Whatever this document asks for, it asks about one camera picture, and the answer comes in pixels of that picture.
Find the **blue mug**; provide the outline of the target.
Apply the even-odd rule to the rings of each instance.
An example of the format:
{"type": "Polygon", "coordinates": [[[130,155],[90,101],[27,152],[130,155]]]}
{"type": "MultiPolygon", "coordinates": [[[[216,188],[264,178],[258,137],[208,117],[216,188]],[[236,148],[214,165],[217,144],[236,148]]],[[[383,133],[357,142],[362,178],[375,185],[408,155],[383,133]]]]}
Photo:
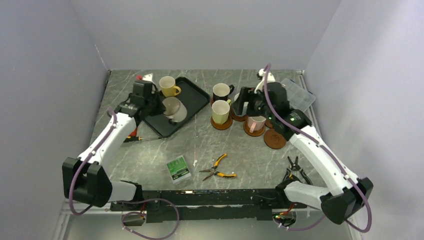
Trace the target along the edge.
{"type": "Polygon", "coordinates": [[[246,94],[241,92],[234,96],[234,103],[232,105],[233,111],[237,116],[244,116],[247,114],[249,98],[246,94]]]}

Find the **green mug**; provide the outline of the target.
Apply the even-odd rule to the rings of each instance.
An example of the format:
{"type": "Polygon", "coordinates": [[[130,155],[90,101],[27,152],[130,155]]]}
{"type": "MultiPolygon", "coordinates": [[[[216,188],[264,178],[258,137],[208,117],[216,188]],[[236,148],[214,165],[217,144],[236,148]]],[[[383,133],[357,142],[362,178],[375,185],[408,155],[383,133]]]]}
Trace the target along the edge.
{"type": "Polygon", "coordinates": [[[216,100],[212,106],[212,120],[218,125],[223,125],[229,118],[231,100],[216,100]]]}

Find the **pink mug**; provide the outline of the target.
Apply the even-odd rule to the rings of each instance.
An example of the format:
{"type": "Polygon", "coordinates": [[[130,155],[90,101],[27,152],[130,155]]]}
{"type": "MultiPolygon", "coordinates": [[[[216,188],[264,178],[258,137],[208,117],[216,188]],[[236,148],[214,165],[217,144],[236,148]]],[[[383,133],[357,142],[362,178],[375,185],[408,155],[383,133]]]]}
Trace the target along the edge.
{"type": "Polygon", "coordinates": [[[247,118],[247,125],[250,128],[250,132],[260,130],[266,122],[266,118],[263,116],[254,116],[247,118]]]}

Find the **white ribbed mug black handle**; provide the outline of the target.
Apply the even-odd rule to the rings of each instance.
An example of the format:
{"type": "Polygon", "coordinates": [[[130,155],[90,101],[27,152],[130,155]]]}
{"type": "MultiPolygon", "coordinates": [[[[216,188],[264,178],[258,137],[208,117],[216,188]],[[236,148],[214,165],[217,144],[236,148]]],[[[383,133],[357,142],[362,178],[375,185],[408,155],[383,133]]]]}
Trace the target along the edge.
{"type": "Polygon", "coordinates": [[[166,97],[162,100],[162,104],[165,107],[163,115],[168,118],[170,124],[176,125],[186,119],[187,108],[178,98],[174,96],[166,97]]]}

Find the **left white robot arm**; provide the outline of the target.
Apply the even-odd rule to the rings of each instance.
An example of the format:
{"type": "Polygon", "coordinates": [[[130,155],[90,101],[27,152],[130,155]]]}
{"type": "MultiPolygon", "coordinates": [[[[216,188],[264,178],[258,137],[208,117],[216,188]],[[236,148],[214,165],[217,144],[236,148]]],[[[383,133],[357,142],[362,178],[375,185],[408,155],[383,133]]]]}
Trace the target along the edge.
{"type": "Polygon", "coordinates": [[[107,169],[130,133],[146,117],[164,111],[159,89],[151,80],[136,80],[128,97],[115,109],[108,109],[110,120],[94,142],[78,157],[68,157],[62,164],[64,195],[75,215],[79,212],[74,201],[89,207],[124,202],[131,210],[143,205],[142,186],[131,181],[112,181],[107,169]]]}

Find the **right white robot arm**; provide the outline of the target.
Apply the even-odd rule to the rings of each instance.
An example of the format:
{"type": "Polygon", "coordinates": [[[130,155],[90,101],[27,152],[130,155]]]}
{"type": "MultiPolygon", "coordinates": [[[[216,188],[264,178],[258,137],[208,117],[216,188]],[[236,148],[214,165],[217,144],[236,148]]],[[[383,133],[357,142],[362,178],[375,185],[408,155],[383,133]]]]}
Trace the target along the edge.
{"type": "Polygon", "coordinates": [[[321,210],[338,225],[362,207],[371,210],[368,199],[374,188],[372,181],[359,178],[332,153],[306,114],[290,107],[286,89],[280,83],[271,82],[258,90],[242,87],[232,106],[236,114],[246,108],[249,117],[270,120],[273,129],[306,157],[326,184],[319,187],[284,180],[276,187],[275,200],[280,207],[301,203],[321,210]]]}

